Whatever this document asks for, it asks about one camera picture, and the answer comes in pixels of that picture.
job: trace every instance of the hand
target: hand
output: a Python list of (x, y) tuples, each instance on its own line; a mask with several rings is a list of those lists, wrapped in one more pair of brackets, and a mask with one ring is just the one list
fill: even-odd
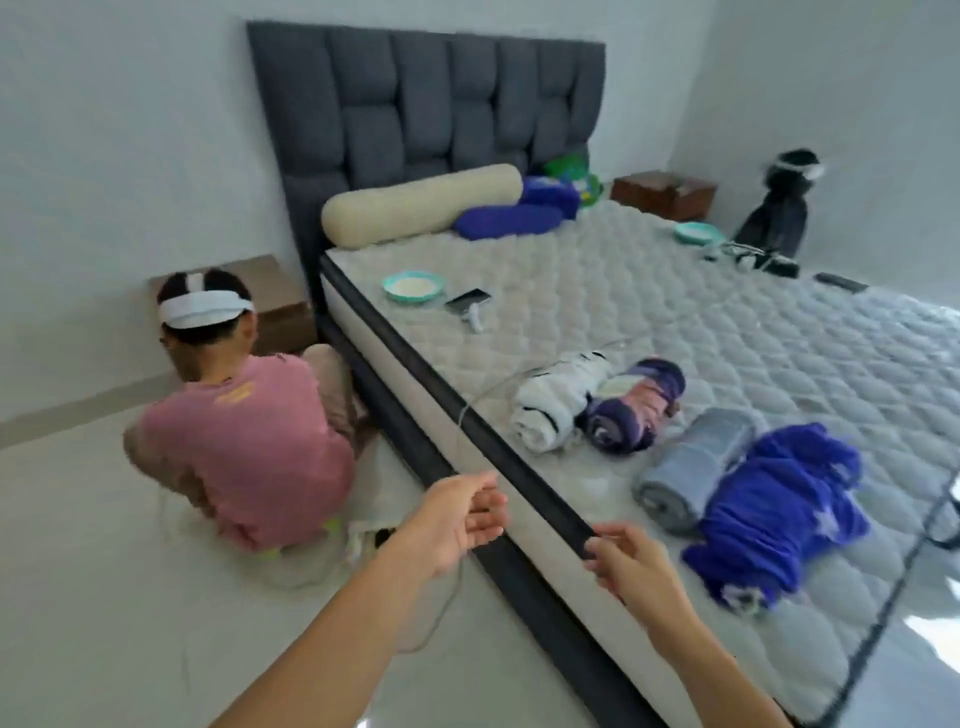
[(684, 640), (706, 627), (686, 596), (663, 544), (623, 522), (597, 523), (587, 541), (595, 558), (585, 566), (597, 583), (624, 603), (647, 630), (658, 653), (670, 660)]
[(432, 574), (448, 571), (471, 548), (488, 544), (509, 524), (507, 497), (496, 473), (454, 475), (434, 483), (420, 508), (394, 539), (409, 539), (428, 559)]

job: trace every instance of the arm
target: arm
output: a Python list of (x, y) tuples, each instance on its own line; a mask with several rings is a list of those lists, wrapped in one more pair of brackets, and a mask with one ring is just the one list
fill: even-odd
[(740, 671), (686, 597), (666, 549), (635, 526), (602, 523), (587, 568), (646, 628), (684, 683), (704, 728), (790, 728), (776, 702)]
[(190, 504), (211, 517), (212, 507), (206, 498), (204, 483), (191, 470), (175, 468), (143, 436), (143, 422), (130, 425), (123, 433), (123, 450), (131, 465), (155, 480), (168, 491), (186, 496)]
[(355, 725), (423, 585), (503, 533), (506, 497), (495, 483), (486, 473), (434, 484), (410, 521), (211, 728)]

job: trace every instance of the gray rolled blanket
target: gray rolled blanket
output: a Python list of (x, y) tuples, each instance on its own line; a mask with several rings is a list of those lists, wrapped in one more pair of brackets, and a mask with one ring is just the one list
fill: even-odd
[(756, 425), (746, 412), (708, 409), (644, 471), (633, 486), (634, 500), (667, 533), (690, 534), (720, 478), (755, 437)]

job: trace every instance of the green bag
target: green bag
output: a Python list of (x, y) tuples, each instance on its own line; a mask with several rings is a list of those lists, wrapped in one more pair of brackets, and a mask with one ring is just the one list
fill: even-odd
[(543, 165), (547, 177), (569, 182), (580, 193), (580, 207), (589, 207), (600, 199), (603, 185), (596, 175), (591, 175), (587, 160), (582, 155), (565, 155), (551, 159)]

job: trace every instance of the mattress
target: mattress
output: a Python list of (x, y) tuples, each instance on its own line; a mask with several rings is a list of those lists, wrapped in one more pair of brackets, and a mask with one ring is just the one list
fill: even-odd
[[(451, 295), (492, 293), (484, 332), (439, 304), (388, 301), (380, 282), (411, 269), (444, 276)], [(943, 507), (960, 469), (960, 314), (950, 309), (741, 273), (612, 202), (547, 235), (425, 235), (332, 251), (323, 270), (331, 316), (454, 467), (494, 465), (509, 480), (512, 538), (671, 726), (696, 725), (695, 713), (642, 630), (583, 572), (583, 521), (628, 519), (662, 540), (698, 614), (804, 724), (836, 719), (924, 536), (956, 527)], [(666, 436), (711, 406), (750, 410), (763, 428), (825, 424), (863, 456), (854, 497), (871, 533), (809, 565), (802, 590), (759, 619), (717, 607), (679, 562), (688, 542), (631, 498), (652, 453), (614, 459), (582, 444), (535, 455), (509, 430), (524, 373), (596, 348), (618, 364), (655, 353), (684, 368), (684, 408)]]

